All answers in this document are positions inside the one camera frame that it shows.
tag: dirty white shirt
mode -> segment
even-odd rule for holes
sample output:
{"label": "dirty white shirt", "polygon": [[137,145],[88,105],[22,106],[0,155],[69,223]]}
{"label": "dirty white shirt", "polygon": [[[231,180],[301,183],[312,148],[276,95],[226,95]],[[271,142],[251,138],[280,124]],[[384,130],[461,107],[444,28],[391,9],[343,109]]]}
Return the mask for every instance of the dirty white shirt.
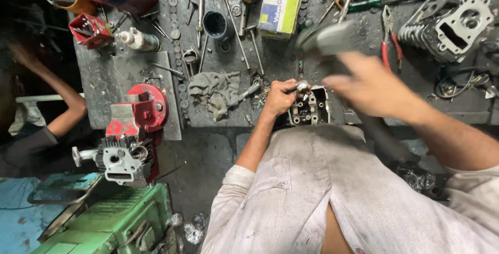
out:
{"label": "dirty white shirt", "polygon": [[328,202],[358,254],[499,253],[499,167],[452,172],[447,208],[369,153],[358,128],[281,130],[256,173],[227,172],[201,253],[320,253]]}

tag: cloth rag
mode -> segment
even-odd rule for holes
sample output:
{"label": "cloth rag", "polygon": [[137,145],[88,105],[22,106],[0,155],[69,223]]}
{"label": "cloth rag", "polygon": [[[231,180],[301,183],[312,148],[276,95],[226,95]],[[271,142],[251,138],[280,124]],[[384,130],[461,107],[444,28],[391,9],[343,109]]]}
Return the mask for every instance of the cloth rag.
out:
{"label": "cloth rag", "polygon": [[205,105],[208,111],[213,112],[213,117],[220,120],[230,106],[239,103],[239,74],[239,72],[196,74],[189,83],[189,96],[201,105]]}

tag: red-handled pliers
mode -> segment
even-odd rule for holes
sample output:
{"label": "red-handled pliers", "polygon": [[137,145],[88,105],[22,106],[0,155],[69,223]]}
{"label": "red-handled pliers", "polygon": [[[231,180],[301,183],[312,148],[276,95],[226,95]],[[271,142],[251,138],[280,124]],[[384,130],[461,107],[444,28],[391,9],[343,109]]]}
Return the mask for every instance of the red-handled pliers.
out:
{"label": "red-handled pliers", "polygon": [[391,70],[390,63],[388,62],[388,36],[392,38],[393,44],[397,49],[397,61],[399,63],[399,72],[402,68],[402,48],[399,45],[399,41],[397,40],[397,34],[393,32],[393,17],[392,11],[390,8],[385,5],[383,9],[383,14],[381,15],[383,18],[383,27],[385,28],[384,39],[381,41],[381,57],[383,58],[383,64],[388,70]]}

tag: workbench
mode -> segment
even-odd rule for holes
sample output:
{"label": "workbench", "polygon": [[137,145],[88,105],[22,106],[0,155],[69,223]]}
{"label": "workbench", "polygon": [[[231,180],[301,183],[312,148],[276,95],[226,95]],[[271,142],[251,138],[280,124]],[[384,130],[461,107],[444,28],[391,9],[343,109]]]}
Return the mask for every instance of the workbench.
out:
{"label": "workbench", "polygon": [[[399,2],[396,5],[390,5],[392,15],[395,16],[394,31],[398,31],[400,27],[409,19],[415,12],[419,5],[424,0],[407,0]],[[240,4],[240,0],[229,0],[231,7],[235,4]],[[197,25],[197,11],[194,13],[190,25],[187,26],[184,22],[188,19],[190,9],[187,9],[188,0],[178,0],[177,15],[179,27],[181,32],[180,47],[182,50],[187,50],[191,46],[196,47],[196,25]],[[307,8],[307,19],[312,19],[315,23],[325,12],[326,8],[332,3],[332,0],[326,0],[325,4],[321,4],[318,0],[309,0]],[[493,5],[498,4],[499,0],[493,0]],[[261,2],[250,5],[249,17],[247,25],[255,25],[258,23]],[[122,16],[122,12],[116,9],[106,8],[108,21],[117,23]],[[156,8],[151,11],[159,10],[159,22],[161,27],[167,34],[170,34],[170,5],[168,0],[159,0]],[[217,10],[222,14],[227,14],[227,8],[224,0],[206,0],[205,12],[208,10]],[[326,20],[332,21],[338,18],[335,15],[337,9],[333,9]],[[368,10],[357,12],[347,15],[355,24],[355,33],[352,35],[356,47],[367,55],[381,55],[381,40],[383,37],[383,28],[381,23],[381,9]],[[240,17],[234,18],[236,25],[239,26]],[[136,24],[132,18],[128,18],[116,31],[129,30],[133,26],[140,31],[155,34],[161,44],[162,51],[166,51],[169,56],[171,66],[175,66],[175,53],[173,52],[174,45],[159,34],[153,26],[146,22],[141,21]],[[290,78],[298,78],[298,61],[294,51],[295,41],[297,35],[294,35],[290,41],[276,41],[272,39],[262,38],[258,33],[256,34],[256,42],[259,48],[260,57],[265,70],[264,78],[269,82],[273,80],[284,81]],[[242,53],[235,37],[230,40],[231,49],[225,53],[221,51],[218,43],[209,38],[208,48],[213,50],[213,53],[206,53],[203,71],[209,72],[234,72],[240,71],[240,88],[239,92],[245,91],[250,86],[250,77],[259,70],[257,55],[254,51],[253,42],[249,33],[246,37],[242,38],[242,45],[246,52],[247,59],[250,63],[251,69],[246,69],[246,64],[241,61]],[[120,80],[127,79],[126,76],[121,75],[123,72],[130,72],[127,68],[137,68],[141,70],[143,66],[116,66],[113,64],[113,57],[132,57],[137,54],[146,53],[136,51],[125,46],[120,40],[116,39],[114,45],[109,45],[95,50],[87,50],[86,47],[80,46],[74,42],[78,65],[81,72],[83,89],[85,99],[87,101],[88,115],[90,117],[91,126],[94,129],[104,129],[111,119],[110,105],[113,103],[121,102],[124,95],[119,86],[123,85]],[[402,63],[402,72],[399,74],[400,78],[415,92],[419,93],[423,98],[427,98],[437,109],[450,114],[451,116],[463,120],[470,124],[485,124],[488,123],[491,116],[491,106],[493,99],[485,99],[482,90],[469,90],[462,95],[456,97],[453,101],[435,99],[432,97],[435,79],[439,73],[439,65],[431,59],[431,56],[422,50],[416,50],[409,46],[402,46],[404,52],[404,59]],[[397,66],[396,51],[391,42],[388,43],[391,66]],[[303,61],[304,79],[308,80],[310,84],[320,84],[321,78],[324,77],[325,72],[317,66],[317,63],[312,60]],[[134,83],[132,80],[135,78],[128,78],[129,83]],[[165,81],[156,82],[160,88],[165,88]],[[182,108],[180,107],[180,100],[178,98],[178,85],[179,80],[173,76],[173,88],[175,95],[177,95],[177,113],[170,111],[170,116],[178,115],[180,125],[182,128],[187,126],[186,121],[183,119]],[[341,104],[330,95],[331,107],[331,121],[336,124],[345,123],[359,123],[356,115],[348,110],[344,110]],[[251,99],[242,101],[237,106],[229,110],[228,115],[220,121],[213,122],[212,113],[208,112],[202,105],[194,105],[190,101],[189,124],[192,127],[247,127],[250,125],[245,119],[246,114],[250,114],[253,121],[259,117],[259,113],[263,108],[262,103],[254,105]],[[387,120],[389,125],[400,124],[400,121]]]}

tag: cardboard box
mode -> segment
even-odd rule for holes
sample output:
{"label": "cardboard box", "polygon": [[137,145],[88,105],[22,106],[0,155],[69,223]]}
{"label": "cardboard box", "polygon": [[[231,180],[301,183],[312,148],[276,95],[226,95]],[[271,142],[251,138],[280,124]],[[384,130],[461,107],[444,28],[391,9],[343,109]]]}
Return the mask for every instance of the cardboard box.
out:
{"label": "cardboard box", "polygon": [[263,0],[258,30],[262,37],[289,40],[296,30],[301,0]]}

